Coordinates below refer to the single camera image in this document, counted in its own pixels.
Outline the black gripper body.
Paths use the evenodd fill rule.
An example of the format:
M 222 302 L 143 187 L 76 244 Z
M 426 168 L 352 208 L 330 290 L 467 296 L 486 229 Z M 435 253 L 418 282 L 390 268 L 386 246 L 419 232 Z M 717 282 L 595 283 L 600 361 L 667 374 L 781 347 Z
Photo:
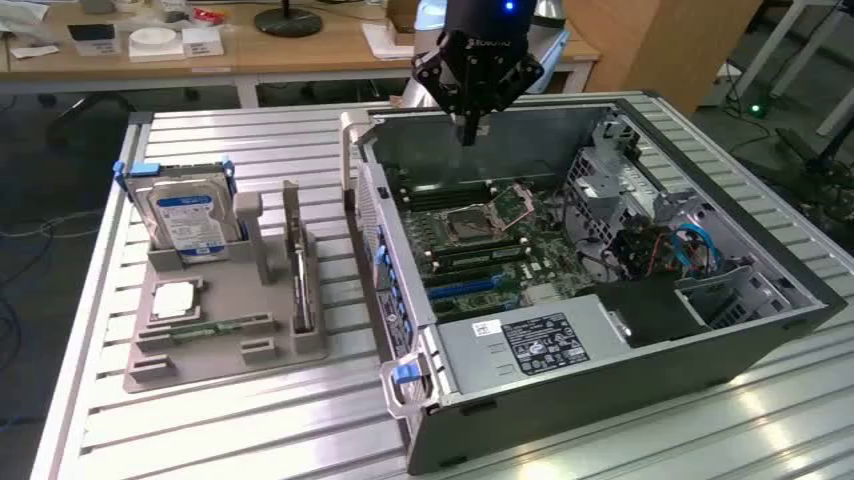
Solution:
M 450 1 L 439 46 L 470 114 L 470 67 L 479 60 L 504 57 L 511 64 L 528 51 L 527 34 L 534 14 L 531 1 Z

